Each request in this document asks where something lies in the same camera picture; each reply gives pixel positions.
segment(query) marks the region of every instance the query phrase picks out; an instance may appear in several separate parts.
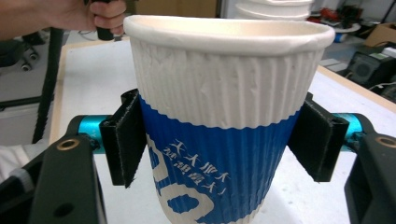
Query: table surface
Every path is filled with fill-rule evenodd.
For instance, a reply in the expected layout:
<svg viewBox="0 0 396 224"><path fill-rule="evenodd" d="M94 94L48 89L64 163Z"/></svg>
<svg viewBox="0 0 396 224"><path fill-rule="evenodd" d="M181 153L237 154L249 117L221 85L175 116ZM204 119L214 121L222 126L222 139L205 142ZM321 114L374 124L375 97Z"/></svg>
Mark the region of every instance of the table surface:
<svg viewBox="0 0 396 224"><path fill-rule="evenodd" d="M76 115L111 115L120 95L136 88L131 45L94 41L63 48L50 127L50 141L59 139ZM314 100L332 113L361 113L379 133L396 136L396 105L319 67L309 89ZM316 183L286 148L258 223L349 223L344 185L355 154L341 152L330 183ZM128 189L114 187L106 156L95 155L108 223L170 223L158 202L149 154L139 164Z"/></svg>

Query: white paper cup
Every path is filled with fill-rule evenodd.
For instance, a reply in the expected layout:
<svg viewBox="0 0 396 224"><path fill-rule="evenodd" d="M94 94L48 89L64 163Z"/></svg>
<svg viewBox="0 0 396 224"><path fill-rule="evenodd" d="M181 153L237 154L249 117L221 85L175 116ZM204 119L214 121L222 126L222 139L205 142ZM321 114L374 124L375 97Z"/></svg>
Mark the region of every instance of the white paper cup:
<svg viewBox="0 0 396 224"><path fill-rule="evenodd" d="M239 18L251 20L303 21L309 17L309 6L276 6L253 2L235 5Z"/></svg>
<svg viewBox="0 0 396 224"><path fill-rule="evenodd" d="M243 0L242 2L256 2L273 6L307 6L311 5L313 0Z"/></svg>
<svg viewBox="0 0 396 224"><path fill-rule="evenodd" d="M332 28L132 16L124 29L163 211L172 223L249 223Z"/></svg>

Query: electronic equipment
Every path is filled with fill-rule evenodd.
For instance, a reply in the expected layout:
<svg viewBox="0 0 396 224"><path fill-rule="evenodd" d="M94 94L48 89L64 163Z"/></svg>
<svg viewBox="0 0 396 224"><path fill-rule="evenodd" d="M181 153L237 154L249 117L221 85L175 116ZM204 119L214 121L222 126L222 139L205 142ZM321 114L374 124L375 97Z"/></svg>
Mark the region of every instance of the electronic equipment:
<svg viewBox="0 0 396 224"><path fill-rule="evenodd" d="M346 78L366 89L389 82L396 74L396 59L383 54L383 49L384 47L358 49L346 69ZM382 90L375 88L373 91L380 93Z"/></svg>

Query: cup rim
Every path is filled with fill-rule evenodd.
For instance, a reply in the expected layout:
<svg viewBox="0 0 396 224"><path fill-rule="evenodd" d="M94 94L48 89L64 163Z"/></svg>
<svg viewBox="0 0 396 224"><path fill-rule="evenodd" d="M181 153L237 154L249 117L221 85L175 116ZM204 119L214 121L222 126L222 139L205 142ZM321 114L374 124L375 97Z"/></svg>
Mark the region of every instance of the cup rim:
<svg viewBox="0 0 396 224"><path fill-rule="evenodd" d="M276 1L276 0L248 0L249 2L255 2L265 5L272 6L305 6L311 5L313 0L284 0L284 1Z"/></svg>
<svg viewBox="0 0 396 224"><path fill-rule="evenodd" d="M300 15L266 15L264 13L260 13L260 9L255 9L254 6L250 5L249 3L237 3L235 5L237 12L246 15L251 18L255 18L256 20L284 20L284 21L296 21L302 20L309 17L309 12L306 11L304 14Z"/></svg>
<svg viewBox="0 0 396 224"><path fill-rule="evenodd" d="M309 21L231 20L133 15L124 19L123 26L125 33L131 39L138 39L152 45L239 56L280 56L317 51L328 47L334 39L333 28ZM284 29L286 33L283 35L268 35L269 27L276 28L278 33L283 32L282 29ZM294 29L293 32L301 32L304 29L306 34L289 34L291 28ZM250 31L252 35L243 34L242 31Z"/></svg>

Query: cardboard box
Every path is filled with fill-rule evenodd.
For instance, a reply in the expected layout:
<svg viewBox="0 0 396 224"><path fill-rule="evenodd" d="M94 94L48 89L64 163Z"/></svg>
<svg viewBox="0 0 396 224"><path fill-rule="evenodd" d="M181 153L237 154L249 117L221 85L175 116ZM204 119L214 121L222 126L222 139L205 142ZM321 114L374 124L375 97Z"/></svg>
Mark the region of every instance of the cardboard box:
<svg viewBox="0 0 396 224"><path fill-rule="evenodd" d="M135 2L138 15L161 15L215 18L217 0L139 0Z"/></svg>
<svg viewBox="0 0 396 224"><path fill-rule="evenodd" d="M364 41L364 45L377 47L386 44L388 41L396 43L396 22L377 25L366 41Z"/></svg>

